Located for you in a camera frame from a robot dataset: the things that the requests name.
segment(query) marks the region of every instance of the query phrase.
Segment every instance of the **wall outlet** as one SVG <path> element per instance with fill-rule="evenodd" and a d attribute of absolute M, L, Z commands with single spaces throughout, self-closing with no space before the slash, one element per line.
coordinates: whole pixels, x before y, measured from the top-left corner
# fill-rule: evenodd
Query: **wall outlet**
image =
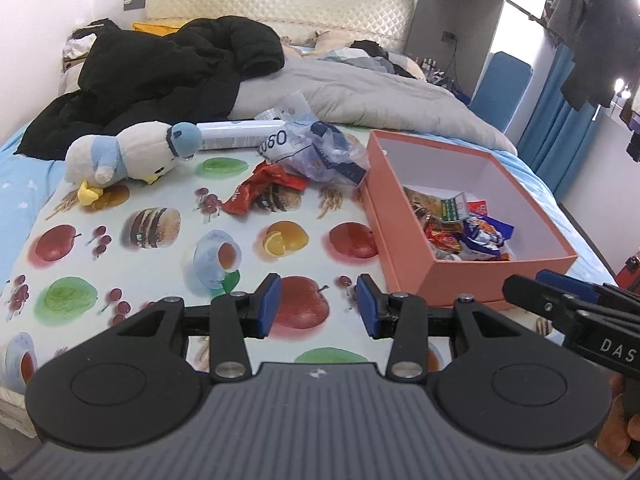
<path fill-rule="evenodd" d="M 124 0 L 122 3 L 122 10 L 144 9 L 145 4 L 146 0 Z"/>
<path fill-rule="evenodd" d="M 456 35 L 453 32 L 447 32 L 446 30 L 443 31 L 442 33 L 442 38 L 440 38 L 440 41 L 457 41 L 458 38 L 456 37 Z"/>

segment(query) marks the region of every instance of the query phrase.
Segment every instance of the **plush duck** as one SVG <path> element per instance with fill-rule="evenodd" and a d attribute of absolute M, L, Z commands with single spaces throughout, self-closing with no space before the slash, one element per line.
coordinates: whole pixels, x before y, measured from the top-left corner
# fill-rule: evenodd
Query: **plush duck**
<path fill-rule="evenodd" d="M 123 178 L 154 183 L 201 146 L 202 133 L 195 124 L 134 124 L 115 137 L 87 135 L 75 140 L 66 152 L 66 174 L 80 186 L 80 205 L 91 205 L 104 188 Z"/>

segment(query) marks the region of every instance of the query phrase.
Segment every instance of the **gray comforter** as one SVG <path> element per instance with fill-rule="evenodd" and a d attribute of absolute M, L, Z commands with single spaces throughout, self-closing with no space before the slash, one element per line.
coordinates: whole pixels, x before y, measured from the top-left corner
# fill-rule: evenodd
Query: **gray comforter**
<path fill-rule="evenodd" d="M 338 124 L 457 137 L 517 155 L 514 145 L 453 95 L 425 81 L 287 55 L 284 68 L 244 81 L 230 119 L 252 119 L 301 91 L 316 116 Z"/>

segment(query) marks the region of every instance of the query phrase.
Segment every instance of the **open box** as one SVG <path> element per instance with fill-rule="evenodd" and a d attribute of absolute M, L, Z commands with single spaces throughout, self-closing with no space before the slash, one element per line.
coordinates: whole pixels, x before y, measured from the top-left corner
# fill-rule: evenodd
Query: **open box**
<path fill-rule="evenodd" d="M 565 273 L 577 258 L 538 203 L 491 153 L 423 137 L 372 130 L 371 168 L 362 197 L 390 292 L 417 294 L 450 306 L 470 292 L 495 310 L 511 308 L 502 284 L 512 274 Z M 515 226 L 510 262 L 436 260 L 402 186 L 448 198 L 464 191 L 486 200 L 489 215 Z"/>

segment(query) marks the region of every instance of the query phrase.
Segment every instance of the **bed headboard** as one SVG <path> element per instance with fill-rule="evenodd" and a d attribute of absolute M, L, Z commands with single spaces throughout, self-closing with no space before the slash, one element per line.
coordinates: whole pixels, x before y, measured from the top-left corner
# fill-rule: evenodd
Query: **bed headboard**
<path fill-rule="evenodd" d="M 146 0 L 145 9 L 150 22 L 182 25 L 193 18 L 235 14 L 269 25 L 294 44 L 341 30 L 353 33 L 354 39 L 401 51 L 414 0 Z"/>

